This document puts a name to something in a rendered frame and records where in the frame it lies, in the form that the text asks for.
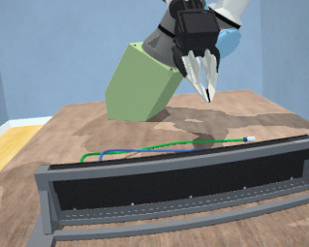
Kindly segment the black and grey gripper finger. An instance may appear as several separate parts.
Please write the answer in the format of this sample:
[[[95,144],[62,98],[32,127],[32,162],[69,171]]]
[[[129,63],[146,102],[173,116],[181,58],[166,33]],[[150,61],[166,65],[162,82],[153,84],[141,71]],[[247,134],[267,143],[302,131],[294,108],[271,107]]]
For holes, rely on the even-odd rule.
[[[212,49],[205,50],[204,58],[201,61],[201,68],[205,71],[206,74],[205,83],[207,85],[206,92],[209,98],[209,103],[211,103],[215,93],[219,63],[220,63],[219,49],[215,45],[212,45]]]
[[[171,48],[173,52],[173,62],[179,72],[188,80],[198,94],[209,103],[206,89],[201,84],[201,64],[198,57],[195,58],[192,50],[187,54],[176,46]]]

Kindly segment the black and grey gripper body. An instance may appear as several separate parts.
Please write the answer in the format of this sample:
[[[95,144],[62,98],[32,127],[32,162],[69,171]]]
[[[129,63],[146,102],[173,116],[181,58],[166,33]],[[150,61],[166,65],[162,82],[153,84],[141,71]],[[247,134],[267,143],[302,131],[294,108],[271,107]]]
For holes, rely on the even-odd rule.
[[[186,3],[184,1],[172,0],[169,5],[170,15],[175,19],[173,42],[176,42],[178,49],[187,54],[192,50],[195,57],[204,58],[205,50],[216,45],[221,31],[220,26],[214,11],[205,10],[201,0],[189,0],[185,1]],[[182,18],[178,14],[181,14]],[[181,39],[184,35],[183,40],[180,39],[179,33]]]

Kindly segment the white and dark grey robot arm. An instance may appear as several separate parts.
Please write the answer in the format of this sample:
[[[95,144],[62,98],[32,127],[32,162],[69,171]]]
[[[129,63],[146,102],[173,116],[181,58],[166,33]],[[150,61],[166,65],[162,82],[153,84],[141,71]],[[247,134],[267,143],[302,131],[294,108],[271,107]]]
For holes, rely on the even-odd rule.
[[[175,19],[171,17],[169,5],[172,0],[162,0],[167,3],[167,11],[163,16],[157,29],[149,35],[142,44],[142,49],[154,59],[175,67],[173,52],[175,46],[172,39],[175,37]],[[207,5],[206,0],[201,0],[205,10],[213,10],[221,28],[216,47],[220,52],[220,59],[231,54],[239,45],[241,33],[240,17],[246,9],[250,0],[216,0],[215,3]],[[209,9],[208,9],[209,8]],[[217,15],[217,13],[219,13]]]

